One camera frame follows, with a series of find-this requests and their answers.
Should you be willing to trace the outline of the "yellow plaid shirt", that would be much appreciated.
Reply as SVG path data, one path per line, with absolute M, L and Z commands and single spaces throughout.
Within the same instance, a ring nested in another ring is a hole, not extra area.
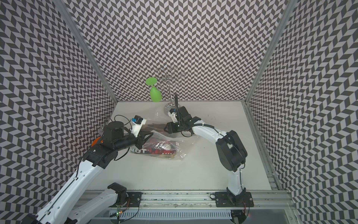
M 165 124 L 148 121 L 143 130 L 152 132 L 153 135 L 144 144 L 144 154 L 163 159 L 184 159 L 187 156 L 185 141 L 178 133 L 164 131 Z

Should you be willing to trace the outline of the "clear plastic vacuum bag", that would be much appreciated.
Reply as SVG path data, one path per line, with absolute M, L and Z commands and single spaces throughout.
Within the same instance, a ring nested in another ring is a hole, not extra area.
M 169 134 L 164 131 L 166 124 L 172 121 L 164 114 L 162 108 L 150 108 L 141 112 L 147 119 L 142 126 L 143 131 L 152 132 L 153 136 L 143 145 L 142 149 L 131 147 L 130 152 L 167 160 L 183 160 L 194 148 L 199 137 L 187 132 Z

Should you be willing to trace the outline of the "red plaid shirt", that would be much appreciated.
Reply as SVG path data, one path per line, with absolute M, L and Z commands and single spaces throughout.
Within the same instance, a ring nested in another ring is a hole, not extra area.
M 135 154 L 173 156 L 177 152 L 177 141 L 151 141 L 146 142 L 142 149 L 130 148 L 130 152 Z

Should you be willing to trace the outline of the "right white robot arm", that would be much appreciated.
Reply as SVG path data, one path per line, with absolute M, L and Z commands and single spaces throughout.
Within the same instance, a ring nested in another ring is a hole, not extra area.
M 174 107 L 168 112 L 172 122 L 166 124 L 164 131 L 172 133 L 189 132 L 198 135 L 216 146 L 219 160 L 228 171 L 227 198 L 232 206 L 243 203 L 246 188 L 242 182 L 242 170 L 246 167 L 248 152 L 238 134 L 216 129 L 199 117 L 192 117 L 184 106 L 179 106 L 178 95 L 174 95 Z

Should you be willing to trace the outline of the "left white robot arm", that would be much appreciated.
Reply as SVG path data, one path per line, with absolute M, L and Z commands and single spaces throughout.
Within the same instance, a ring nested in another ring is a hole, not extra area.
M 132 128 L 128 134 L 124 133 L 127 129 L 120 121 L 104 126 L 102 137 L 83 155 L 78 168 L 61 190 L 36 215 L 28 214 L 22 223 L 87 224 L 110 206 L 129 206 L 130 198 L 126 187 L 112 183 L 99 196 L 77 209 L 74 208 L 89 185 L 116 159 L 120 150 L 131 147 L 141 149 L 153 136 L 153 132 L 141 129 L 146 119 L 135 116 L 131 123 Z

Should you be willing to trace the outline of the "green plastic wine glass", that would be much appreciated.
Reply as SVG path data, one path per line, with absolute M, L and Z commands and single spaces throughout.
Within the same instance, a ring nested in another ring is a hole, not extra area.
M 162 94 L 155 86 L 157 84 L 157 79 L 155 77 L 150 77 L 145 83 L 151 87 L 150 98 L 152 102 L 160 102 L 162 100 Z

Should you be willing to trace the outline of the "metal glass holder stand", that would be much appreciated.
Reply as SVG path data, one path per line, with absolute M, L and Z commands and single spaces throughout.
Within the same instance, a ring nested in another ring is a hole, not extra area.
M 175 108 L 175 88 L 180 87 L 180 79 L 186 76 L 186 74 L 175 65 L 166 69 L 162 66 L 157 67 L 156 72 L 158 75 L 158 84 L 162 87 L 160 90 L 165 90 L 169 97 L 169 102 L 164 106 L 164 114 L 169 116 L 168 113 L 170 110 Z

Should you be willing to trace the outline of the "clear plastic cup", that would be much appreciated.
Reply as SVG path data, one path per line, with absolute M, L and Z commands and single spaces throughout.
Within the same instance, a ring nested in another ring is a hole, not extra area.
M 98 129 L 98 133 L 100 134 L 100 135 L 103 135 L 104 134 L 104 131 L 105 131 L 105 129 L 106 129 L 106 125 L 104 125 L 104 126 L 101 126 L 99 129 Z

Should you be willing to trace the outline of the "orange plastic bowl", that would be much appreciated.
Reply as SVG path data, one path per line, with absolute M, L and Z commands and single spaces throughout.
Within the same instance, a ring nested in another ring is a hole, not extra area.
M 94 145 L 96 145 L 99 140 L 101 140 L 101 137 L 96 138 L 96 139 L 92 142 L 91 146 L 93 147 Z

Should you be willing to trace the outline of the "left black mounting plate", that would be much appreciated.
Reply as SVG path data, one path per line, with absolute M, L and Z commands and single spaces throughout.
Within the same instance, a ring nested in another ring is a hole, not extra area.
M 140 191 L 127 192 L 125 199 L 125 208 L 139 207 L 142 200 L 143 193 Z

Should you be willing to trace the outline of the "black mounting plate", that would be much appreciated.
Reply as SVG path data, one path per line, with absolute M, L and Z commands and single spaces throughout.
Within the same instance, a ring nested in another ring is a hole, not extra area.
M 142 200 L 143 193 L 140 191 L 127 192 L 125 199 L 125 208 L 139 207 Z
M 216 207 L 254 207 L 254 201 L 250 192 L 243 191 L 234 196 L 230 191 L 215 192 Z

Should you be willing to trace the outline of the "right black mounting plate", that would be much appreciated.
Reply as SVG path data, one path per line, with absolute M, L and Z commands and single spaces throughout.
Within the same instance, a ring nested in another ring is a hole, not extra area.
M 243 191 L 234 196 L 230 191 L 215 192 L 216 207 L 254 207 L 254 201 L 250 192 Z

